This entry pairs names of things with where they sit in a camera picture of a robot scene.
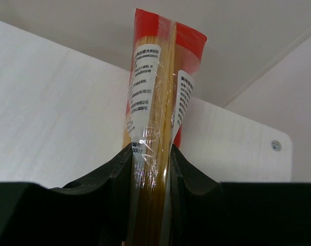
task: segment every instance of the white wall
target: white wall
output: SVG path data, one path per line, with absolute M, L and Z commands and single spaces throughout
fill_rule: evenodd
M 226 108 L 287 133 L 293 180 L 311 181 L 311 37 Z

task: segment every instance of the dry spaghetti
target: dry spaghetti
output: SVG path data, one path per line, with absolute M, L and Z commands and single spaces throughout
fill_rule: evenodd
M 172 140 L 180 131 L 206 37 L 159 15 L 135 13 L 134 53 L 127 103 L 126 146 L 133 168 L 128 245 L 168 241 L 164 224 Z

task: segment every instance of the metal screw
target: metal screw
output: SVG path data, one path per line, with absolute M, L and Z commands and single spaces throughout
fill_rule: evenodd
M 282 149 L 281 143 L 277 140 L 273 140 L 270 145 L 275 151 L 280 151 Z

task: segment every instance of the white shelf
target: white shelf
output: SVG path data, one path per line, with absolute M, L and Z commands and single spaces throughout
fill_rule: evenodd
M 61 187 L 121 149 L 129 72 L 0 22 L 0 181 Z M 283 148 L 276 152 L 270 142 Z M 183 154 L 219 181 L 290 181 L 290 138 L 193 98 Z

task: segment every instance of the white ceiling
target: white ceiling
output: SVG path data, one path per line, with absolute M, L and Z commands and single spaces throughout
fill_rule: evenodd
M 0 0 L 0 20 L 129 69 L 135 7 L 208 36 L 195 96 L 219 106 L 311 34 L 311 0 Z

